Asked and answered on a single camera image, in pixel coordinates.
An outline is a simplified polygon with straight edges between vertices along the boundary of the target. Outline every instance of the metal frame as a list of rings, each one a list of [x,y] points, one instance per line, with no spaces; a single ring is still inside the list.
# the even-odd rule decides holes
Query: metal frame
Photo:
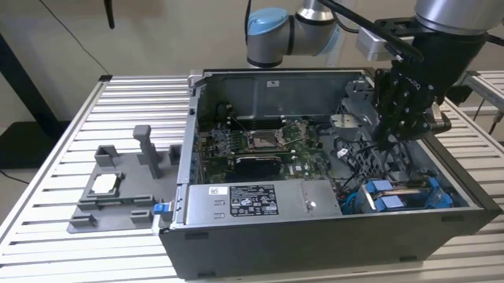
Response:
[[[461,84],[467,85],[500,111],[504,111],[504,71],[467,71]]]
[[[65,232],[89,177],[92,148],[103,140],[139,152],[135,123],[152,126],[156,148],[181,140],[187,77],[113,77],[99,83],[21,199],[0,227],[0,282],[183,282],[149,229]],[[504,207],[504,148],[450,102],[442,109],[453,128],[437,138]],[[477,282],[504,279],[504,217],[478,233],[453,238],[422,264],[361,266],[258,275],[242,282]]]

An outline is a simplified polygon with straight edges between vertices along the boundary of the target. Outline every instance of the white label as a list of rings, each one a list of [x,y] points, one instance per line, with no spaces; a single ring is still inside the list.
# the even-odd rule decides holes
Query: white label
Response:
[[[208,195],[227,195],[227,187],[209,187]]]

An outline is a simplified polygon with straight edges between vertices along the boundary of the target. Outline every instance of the blue latch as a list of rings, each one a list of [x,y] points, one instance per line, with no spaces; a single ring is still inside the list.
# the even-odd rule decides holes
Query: blue latch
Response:
[[[169,213],[169,204],[168,203],[157,203],[153,205],[153,214],[168,214]]]

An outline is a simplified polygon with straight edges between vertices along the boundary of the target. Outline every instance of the light blue robot joint cap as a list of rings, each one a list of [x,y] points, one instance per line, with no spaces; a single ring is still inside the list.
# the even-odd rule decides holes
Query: light blue robot joint cap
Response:
[[[260,35],[278,28],[288,19],[288,13],[280,8],[256,10],[248,16],[248,35]]]

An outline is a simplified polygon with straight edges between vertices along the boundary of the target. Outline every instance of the black pole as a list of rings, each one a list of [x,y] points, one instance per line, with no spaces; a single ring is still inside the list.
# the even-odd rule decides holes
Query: black pole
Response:
[[[40,92],[0,34],[0,72],[32,114],[42,132],[57,140],[64,127],[56,119]]]

